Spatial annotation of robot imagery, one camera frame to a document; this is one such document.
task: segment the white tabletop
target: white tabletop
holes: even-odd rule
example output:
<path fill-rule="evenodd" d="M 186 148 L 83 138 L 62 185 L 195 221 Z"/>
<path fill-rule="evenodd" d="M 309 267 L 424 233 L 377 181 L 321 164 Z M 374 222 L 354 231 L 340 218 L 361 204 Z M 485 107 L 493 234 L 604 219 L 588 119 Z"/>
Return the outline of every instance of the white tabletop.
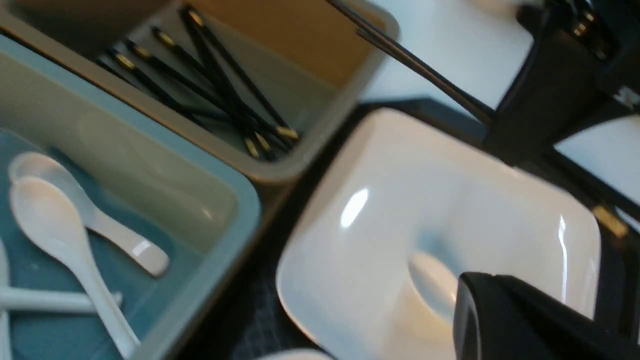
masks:
<path fill-rule="evenodd" d="M 400 24 L 399 42 L 463 90 L 496 107 L 520 70 L 531 35 L 513 15 L 482 10 L 474 1 L 370 0 Z M 429 81 L 391 58 L 363 100 L 430 97 L 460 107 Z M 614 188 L 640 203 L 640 117 L 583 132 L 557 148 Z"/>

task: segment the square white bowl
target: square white bowl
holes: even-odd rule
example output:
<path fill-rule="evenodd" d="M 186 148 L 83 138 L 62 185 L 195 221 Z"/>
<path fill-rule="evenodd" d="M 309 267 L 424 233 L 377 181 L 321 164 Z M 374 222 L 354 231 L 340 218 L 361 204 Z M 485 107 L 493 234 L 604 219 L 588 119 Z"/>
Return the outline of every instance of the square white bowl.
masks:
<path fill-rule="evenodd" d="M 453 359 L 451 324 L 413 287 L 427 252 L 454 275 L 517 276 L 593 318 L 600 232 L 569 194 L 418 120 L 369 115 L 280 260 L 287 314 L 339 359 Z"/>

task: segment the chopstick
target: chopstick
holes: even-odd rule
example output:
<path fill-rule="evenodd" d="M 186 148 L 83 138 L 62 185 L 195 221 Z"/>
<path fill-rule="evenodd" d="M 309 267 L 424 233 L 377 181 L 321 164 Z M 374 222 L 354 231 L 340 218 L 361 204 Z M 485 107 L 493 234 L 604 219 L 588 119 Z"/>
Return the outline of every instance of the chopstick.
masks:
<path fill-rule="evenodd" d="M 126 58 L 122 53 L 116 49 L 108 49 L 107 53 L 126 71 L 130 72 L 142 85 L 148 88 L 160 101 L 165 103 L 171 109 L 180 113 L 182 116 L 191 120 L 192 122 L 202 126 L 206 129 L 204 123 L 194 118 L 189 111 L 187 111 L 182 105 L 177 102 L 169 93 L 165 92 L 155 81 L 148 77 L 142 70 L 140 70 L 131 60 Z"/>
<path fill-rule="evenodd" d="M 196 93 L 201 98 L 203 98 L 206 101 L 208 101 L 209 103 L 213 104 L 215 107 L 217 107 L 217 108 L 219 108 L 219 109 L 221 109 L 221 110 L 223 110 L 223 111 L 225 111 L 227 113 L 230 113 L 229 110 L 228 110 L 228 106 L 225 106 L 225 104 L 222 101 L 220 101 L 219 99 L 215 98 L 207 90 L 205 90 L 205 89 L 201 88 L 200 86 L 198 86 L 196 83 L 194 83 L 193 81 L 188 79 L 186 76 L 182 75 L 179 71 L 175 70 L 174 68 L 169 66 L 167 63 L 165 63 L 162 60 L 160 60 L 157 56 L 154 56 L 152 53 L 150 53 L 145 48 L 139 46 L 138 44 L 134 43 L 133 41 L 131 41 L 129 39 L 125 40 L 125 45 L 133 54 L 135 54 L 137 57 L 139 57 L 140 59 L 145 61 L 147 64 L 149 64 L 151 67 L 156 69 L 158 72 L 163 73 L 163 74 L 169 76 L 170 78 L 176 80 L 177 82 L 179 82 L 180 84 L 184 85 L 186 88 L 188 88 L 192 92 Z M 248 119 L 244 119 L 242 117 L 235 117 L 235 116 L 231 115 L 230 117 L 226 117 L 226 120 L 232 121 L 233 122 L 232 125 L 235 125 L 235 126 L 237 126 L 237 124 L 235 124 L 235 123 L 241 123 L 242 125 L 240 125 L 240 126 L 247 127 L 248 129 L 251 129 L 253 132 L 258 133 L 258 135 L 260 134 L 260 129 L 258 127 L 258 124 L 256 124 L 255 122 L 252 122 L 252 121 L 250 121 Z M 264 146 L 264 143 L 266 141 L 264 139 L 264 137 L 260 136 L 258 138 L 258 140 L 260 140 L 260 144 L 262 145 L 262 148 L 265 151 L 269 151 L 270 150 L 270 147 Z M 281 147 L 282 150 L 285 151 L 285 152 L 291 150 L 291 148 L 287 147 L 286 144 L 285 145 L 281 145 L 280 143 L 276 143 L 276 144 L 279 147 Z"/>
<path fill-rule="evenodd" d="M 108 49 L 107 53 L 126 71 L 130 72 L 142 85 L 147 87 L 154 95 L 156 95 L 159 100 L 167 105 L 169 108 L 173 109 L 177 113 L 186 117 L 190 121 L 194 122 L 196 125 L 202 127 L 203 129 L 211 132 L 209 127 L 204 124 L 201 120 L 198 120 L 193 116 L 185 107 L 183 107 L 179 102 L 177 102 L 169 93 L 165 92 L 155 81 L 153 81 L 150 77 L 148 77 L 142 70 L 140 70 L 133 62 L 127 59 L 122 53 L 117 51 L 116 49 Z M 258 152 L 255 143 L 251 139 L 254 137 L 256 141 L 259 139 L 255 136 L 255 133 L 252 133 L 250 130 L 239 127 L 241 134 L 244 137 L 244 144 L 249 151 L 249 153 L 254 157 L 259 159 L 260 153 Z"/>
<path fill-rule="evenodd" d="M 227 48 L 218 40 L 218 37 L 215 35 L 213 30 L 205 24 L 202 17 L 198 14 L 198 12 L 190 5 L 185 6 L 185 11 L 189 14 L 193 22 L 200 27 L 200 30 L 204 34 L 204 36 L 210 41 L 213 47 L 220 53 L 220 56 L 227 62 L 227 64 L 231 67 L 231 69 L 236 73 L 236 75 L 240 78 L 240 80 L 244 83 L 244 85 L 251 91 L 253 96 L 260 102 L 262 107 L 271 115 L 271 117 L 282 127 L 289 128 L 289 125 L 284 121 L 284 119 L 280 116 L 280 114 L 274 109 L 271 103 L 267 100 L 267 98 L 262 94 L 258 86 L 251 80 L 249 75 L 243 70 L 243 68 L 238 64 L 236 59 L 231 55 L 231 53 L 227 50 Z"/>
<path fill-rule="evenodd" d="M 480 100 L 466 93 L 464 90 L 458 88 L 451 83 L 436 70 L 424 63 L 416 55 L 412 54 L 409 50 L 402 47 L 395 40 L 386 36 L 382 30 L 372 25 L 369 21 L 360 16 L 352 8 L 344 4 L 339 0 L 326 0 L 336 10 L 346 16 L 349 20 L 355 23 L 361 31 L 357 32 L 364 40 L 371 43 L 373 46 L 381 49 L 389 56 L 393 57 L 403 65 L 407 66 L 418 75 L 429 80 L 438 89 L 447 94 L 451 99 L 455 100 L 463 108 L 469 111 L 480 122 L 490 125 L 495 118 L 495 111 Z"/>
<path fill-rule="evenodd" d="M 191 37 L 191 41 L 193 42 L 193 45 L 196 47 L 196 50 L 198 51 L 198 55 L 200 56 L 200 59 L 204 63 L 204 69 L 209 73 L 208 78 L 215 81 L 213 83 L 214 87 L 217 88 L 218 90 L 221 90 L 219 91 L 219 94 L 225 100 L 228 101 L 227 110 L 230 110 L 232 115 L 235 115 L 237 117 L 242 117 L 243 101 L 240 98 L 240 95 L 238 95 L 235 88 L 233 87 L 233 84 L 225 74 L 224 70 L 222 69 L 222 66 L 215 59 L 215 56 L 212 54 L 211 50 L 209 50 L 209 47 L 204 42 L 204 39 L 198 33 L 198 30 L 195 28 L 195 25 L 193 24 L 192 20 L 190 20 L 191 17 L 184 10 L 180 12 L 180 18 L 182 19 L 184 27 L 187 29 L 187 32 L 189 33 L 189 37 Z M 266 122 L 263 123 L 263 125 L 271 134 L 273 134 L 276 138 L 278 138 L 282 143 L 287 143 L 286 139 L 283 139 L 282 136 L 278 133 L 278 131 L 276 131 L 273 128 L 273 126 L 271 126 Z M 260 141 L 259 143 L 267 153 L 272 151 L 270 147 L 265 146 L 266 142 Z"/>
<path fill-rule="evenodd" d="M 95 63 L 98 66 L 100 66 L 101 68 L 103 68 L 104 70 L 107 70 L 108 72 L 110 72 L 112 75 L 118 77 L 122 81 L 127 82 L 128 84 L 130 84 L 133 87 L 137 87 L 133 83 L 131 83 L 127 78 L 125 78 L 123 75 L 121 75 L 119 72 L 117 72 L 112 67 L 107 65 L 107 63 L 105 63 L 104 61 L 96 60 Z M 224 114 L 224 113 L 216 113 L 216 112 L 211 111 L 211 110 L 205 110 L 205 109 L 196 108 L 196 107 L 188 106 L 188 105 L 183 105 L 183 107 L 185 109 L 187 109 L 190 113 L 192 113 L 193 115 L 196 115 L 196 116 L 206 117 L 208 119 L 215 119 L 215 120 L 220 120 L 220 121 L 224 121 L 224 122 L 232 121 L 232 119 L 229 118 L 227 116 L 227 114 Z"/>
<path fill-rule="evenodd" d="M 214 85 L 214 87 L 221 86 L 220 80 L 214 74 L 209 73 L 204 66 L 200 64 L 198 60 L 196 60 L 192 55 L 190 55 L 182 46 L 177 44 L 171 37 L 169 37 L 164 31 L 162 31 L 157 26 L 154 26 L 151 29 L 153 35 L 163 44 L 169 51 L 171 51 L 178 59 L 184 62 L 186 65 L 190 66 L 192 69 L 203 75 L 209 82 Z M 299 135 L 295 130 L 289 129 L 288 127 L 282 126 L 272 126 L 268 122 L 266 122 L 258 113 L 255 112 L 248 106 L 242 99 L 239 97 L 236 99 L 237 105 L 240 106 L 241 110 L 249 114 L 254 120 L 256 120 L 265 130 L 269 131 L 272 136 L 274 136 L 280 143 L 287 147 L 285 151 L 289 151 L 293 148 L 294 144 L 291 140 L 298 140 Z"/>

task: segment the blue plastic tray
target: blue plastic tray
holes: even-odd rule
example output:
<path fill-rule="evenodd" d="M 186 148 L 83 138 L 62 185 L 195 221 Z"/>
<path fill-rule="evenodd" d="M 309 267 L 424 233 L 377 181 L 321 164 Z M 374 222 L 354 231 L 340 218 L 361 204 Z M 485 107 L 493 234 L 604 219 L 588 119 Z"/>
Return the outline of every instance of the blue plastic tray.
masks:
<path fill-rule="evenodd" d="M 90 233 L 102 276 L 124 294 L 141 347 L 169 354 L 228 275 L 259 223 L 248 180 L 158 123 L 56 64 L 0 37 L 0 236 L 12 286 L 81 291 L 74 276 L 30 243 L 8 206 L 6 168 L 24 151 L 53 156 L 98 207 L 170 257 L 159 279 Z M 12 313 L 16 359 L 118 359 L 96 316 Z"/>

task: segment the spoon handle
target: spoon handle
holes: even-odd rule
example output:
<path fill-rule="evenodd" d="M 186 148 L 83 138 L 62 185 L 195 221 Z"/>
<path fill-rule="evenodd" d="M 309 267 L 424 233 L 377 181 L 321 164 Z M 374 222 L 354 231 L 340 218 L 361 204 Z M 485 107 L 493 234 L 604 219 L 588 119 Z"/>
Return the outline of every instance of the spoon handle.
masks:
<path fill-rule="evenodd" d="M 9 332 L 9 313 L 0 311 L 0 360 L 11 360 L 11 338 Z"/>
<path fill-rule="evenodd" d="M 130 358 L 136 350 L 136 347 L 140 345 L 140 340 L 138 340 L 133 329 L 129 326 L 120 308 L 118 308 L 115 301 L 113 301 L 111 293 L 102 280 L 102 276 L 95 266 L 95 263 L 93 261 L 90 263 L 78 262 L 72 271 L 84 287 L 87 295 L 91 298 L 102 323 L 104 323 L 120 355 L 124 359 Z"/>
<path fill-rule="evenodd" d="M 169 266 L 169 257 L 162 249 L 99 209 L 95 211 L 95 220 L 87 227 L 120 247 L 153 276 L 162 275 Z"/>
<path fill-rule="evenodd" d="M 122 305 L 122 294 L 114 293 L 114 301 Z M 48 313 L 95 314 L 95 306 L 84 293 L 0 288 L 0 309 L 11 311 L 43 311 Z"/>

